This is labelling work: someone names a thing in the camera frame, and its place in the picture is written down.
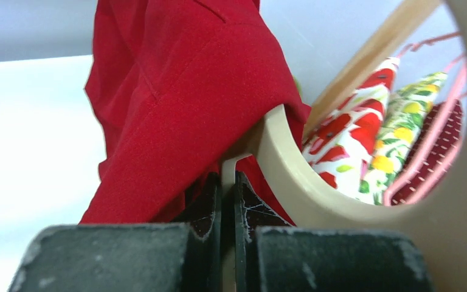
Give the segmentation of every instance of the red garment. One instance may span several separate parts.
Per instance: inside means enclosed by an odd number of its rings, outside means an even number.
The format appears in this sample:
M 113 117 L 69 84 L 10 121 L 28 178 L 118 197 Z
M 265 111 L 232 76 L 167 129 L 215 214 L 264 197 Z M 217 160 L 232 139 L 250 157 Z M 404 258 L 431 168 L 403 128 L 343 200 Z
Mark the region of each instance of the red garment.
M 99 0 L 93 46 L 86 92 L 107 159 L 81 223 L 171 220 L 183 191 L 277 105 L 301 141 L 307 113 L 258 1 Z M 253 159 L 238 169 L 279 210 Z

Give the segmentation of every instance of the green leaf print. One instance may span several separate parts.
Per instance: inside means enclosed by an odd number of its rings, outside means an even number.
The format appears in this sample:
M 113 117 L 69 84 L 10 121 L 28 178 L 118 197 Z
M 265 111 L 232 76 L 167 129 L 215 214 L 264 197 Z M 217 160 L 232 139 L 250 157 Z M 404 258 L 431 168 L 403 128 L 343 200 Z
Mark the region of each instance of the green leaf print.
M 391 186 L 391 183 L 395 180 L 395 174 L 394 173 L 387 173 L 386 174 L 387 181 L 384 183 L 386 187 Z
M 408 144 L 401 144 L 401 145 L 396 146 L 396 149 L 399 149 L 399 148 L 405 148 L 407 151 L 409 151 L 410 145 L 408 145 Z
M 423 106 L 424 111 L 427 111 L 427 103 L 424 102 L 423 100 L 416 100 L 417 103 L 419 103 L 421 106 Z
M 423 117 L 421 114 L 411 114 L 410 118 L 414 125 L 416 125 L 418 128 L 423 127 Z
M 397 100 L 391 100 L 387 104 L 387 112 L 386 112 L 386 118 L 389 116 L 390 113 L 395 111 L 395 108 L 397 106 L 398 101 Z
M 429 96 L 432 94 L 432 91 L 421 90 L 415 93 L 417 96 Z
M 369 192 L 370 192 L 370 184 L 364 179 L 361 180 L 361 185 L 359 186 L 359 193 L 369 193 Z
M 385 157 L 391 158 L 391 154 L 392 154 L 394 151 L 397 151 L 397 150 L 396 150 L 396 147 L 395 147 L 395 148 L 391 148 L 388 152 L 386 152 Z
M 414 123 L 412 123 L 412 122 L 407 121 L 407 122 L 398 123 L 396 125 L 396 128 L 400 128 L 400 127 L 407 128 L 407 129 L 410 129 L 410 130 L 414 130 L 416 125 Z
M 376 206 L 382 205 L 379 193 L 373 193 L 373 204 Z
M 398 142 L 398 141 L 400 141 L 400 139 L 396 139 L 396 138 L 388 138 L 388 139 L 382 140 L 384 145 L 393 144 L 393 143 Z
M 409 84 L 404 87 L 402 87 L 400 90 L 397 91 L 399 95 L 407 94 L 408 92 L 412 92 L 416 90 L 416 84 Z
M 406 160 L 401 157 L 401 156 L 404 156 L 403 153 L 399 152 L 398 154 L 399 156 L 395 157 L 396 160 L 398 160 L 401 165 L 404 165 L 406 163 Z
M 408 100 L 409 97 L 410 97 L 415 91 L 416 91 L 416 89 L 413 88 L 413 89 L 409 89 L 409 90 L 406 90 L 406 91 L 404 91 L 404 92 L 401 92 L 401 93 L 400 93 L 400 98 L 401 98 L 402 100 Z
M 428 81 L 430 80 L 434 80 L 434 81 L 438 81 L 438 75 L 440 74 L 446 74 L 445 72 L 434 72 L 434 73 L 430 73 L 429 75 L 426 75 L 425 77 L 423 77 L 424 79 L 427 79 Z
M 382 140 L 390 133 L 393 133 L 393 130 L 390 130 L 388 128 L 381 128 L 381 131 L 377 134 L 376 140 Z
M 337 172 L 347 172 L 349 171 L 350 169 L 352 169 L 353 167 L 352 166 L 349 166 L 349 165 L 340 165 L 336 168 Z

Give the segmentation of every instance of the poppy print fabric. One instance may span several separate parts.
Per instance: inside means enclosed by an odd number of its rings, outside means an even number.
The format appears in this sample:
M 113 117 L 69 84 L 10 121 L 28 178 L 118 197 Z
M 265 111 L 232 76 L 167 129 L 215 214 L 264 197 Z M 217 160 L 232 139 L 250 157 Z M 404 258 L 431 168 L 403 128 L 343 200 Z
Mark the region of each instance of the poppy print fabric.
M 418 147 L 421 144 L 421 141 L 427 135 L 427 133 L 431 129 L 431 124 L 434 122 L 436 115 L 438 114 L 440 108 L 443 106 L 443 103 L 439 105 L 435 105 L 432 111 L 427 115 L 425 118 L 425 123 L 423 124 L 423 128 L 421 129 L 421 133 L 414 143 L 409 156 L 406 159 L 406 163 L 404 168 L 407 167 L 412 157 L 414 157 Z M 407 181 L 407 184 L 399 189 L 391 199 L 391 205 L 398 205 L 402 204 L 414 193 L 416 192 L 417 188 L 425 182 L 425 179 L 431 175 L 434 175 L 433 169 L 436 167 L 437 164 L 440 164 L 441 161 L 445 159 L 445 156 L 449 153 L 450 149 L 457 143 L 457 141 L 461 138 L 461 130 L 462 130 L 462 121 L 463 119 L 463 108 L 461 106 L 461 102 L 457 101 L 452 109 L 452 113 L 448 117 L 445 126 L 443 127 L 442 131 L 436 143 L 431 149 L 431 152 L 428 154 L 427 158 L 423 162 L 423 165 L 420 169 L 417 170 L 417 174 L 411 178 L 410 181 Z M 443 174 L 437 178 L 437 182 L 445 176 L 445 173 L 448 169 L 443 170 Z
M 384 191 L 402 170 L 446 78 L 445 72 L 429 74 L 390 97 L 386 119 L 376 135 L 373 159 L 360 183 L 357 199 L 382 204 Z
M 335 109 L 303 148 L 303 157 L 331 187 L 359 195 L 384 120 L 399 59 L 388 58 Z

